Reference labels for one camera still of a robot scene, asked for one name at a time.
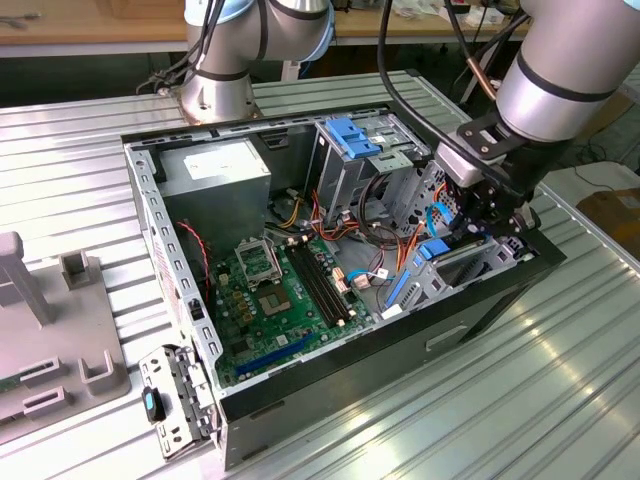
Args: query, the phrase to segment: blue plastic latch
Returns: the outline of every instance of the blue plastic latch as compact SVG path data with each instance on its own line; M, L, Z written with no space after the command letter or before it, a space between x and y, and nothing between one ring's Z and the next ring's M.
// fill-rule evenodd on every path
M442 241L440 238L434 238L433 240L429 240L428 242L420 245L420 253L424 255L424 258L427 260L431 260L433 257L437 257L438 255L442 255L443 253L447 253L449 251L449 246Z
M640 0L624 0L636 10L640 10Z
M358 128L350 118L334 118L327 120L327 129L333 138L342 145L351 158L377 155L382 149L369 141L364 130Z
M151 395L151 392L144 396L144 404L147 407L147 410L153 410L153 395Z

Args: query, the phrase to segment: metal bracket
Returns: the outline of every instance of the metal bracket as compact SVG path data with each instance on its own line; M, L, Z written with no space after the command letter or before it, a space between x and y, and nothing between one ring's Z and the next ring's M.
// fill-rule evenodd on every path
M165 459L209 440L219 430L213 393L193 349L163 346L139 365L144 385L157 389L162 402L164 419L156 423L156 433Z

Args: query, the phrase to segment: aluminum table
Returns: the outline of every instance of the aluminum table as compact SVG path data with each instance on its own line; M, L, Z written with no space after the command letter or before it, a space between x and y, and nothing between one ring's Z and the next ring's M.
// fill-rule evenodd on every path
M442 129L466 120L423 79L392 77ZM262 84L255 94L265 114L388 99L376 75ZM0 446L3 478L638 477L638 262L544 185L534 206L568 259L485 335L236 470L220 471L211 445L165 464L137 362L177 339L119 135L184 124L172 98L151 95L0 110L0 229L20 232L30 269L78 248L100 257L133 384Z

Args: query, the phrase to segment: workbench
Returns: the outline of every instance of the workbench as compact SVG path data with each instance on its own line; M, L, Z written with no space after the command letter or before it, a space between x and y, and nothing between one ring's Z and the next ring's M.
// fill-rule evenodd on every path
M419 77L398 90L444 130L465 121ZM265 115L388 100L377 75L255 86ZM212 445L165 464L138 360L176 342L136 219L119 136L184 126L173 98L0 110L0 229L30 269L84 248L100 258L133 388L0 446L7 478L220 479ZM484 335L226 475L233 478L637 478L638 262L542 184L542 231L568 257Z
M112 15L108 0L3 0L0 15L40 12L43 17L28 23L26 30L0 27L0 58L116 53L184 52L187 26L182 17L167 20L123 20ZM336 35L340 45L377 44L381 12L336 12ZM462 23L469 39L475 27ZM483 26L479 41L487 41L502 28ZM523 25L513 35L522 39ZM435 15L406 19L391 15L389 44L454 43L451 24Z

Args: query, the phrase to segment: sticker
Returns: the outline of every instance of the sticker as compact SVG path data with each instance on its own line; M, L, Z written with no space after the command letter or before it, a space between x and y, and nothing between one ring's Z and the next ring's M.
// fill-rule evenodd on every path
M636 197L632 197L631 195L620 195L618 200L620 200L627 208L640 208L640 200Z
M244 141L213 144L206 152L187 155L184 164L193 180L221 175L246 177L248 170L259 169L253 151Z

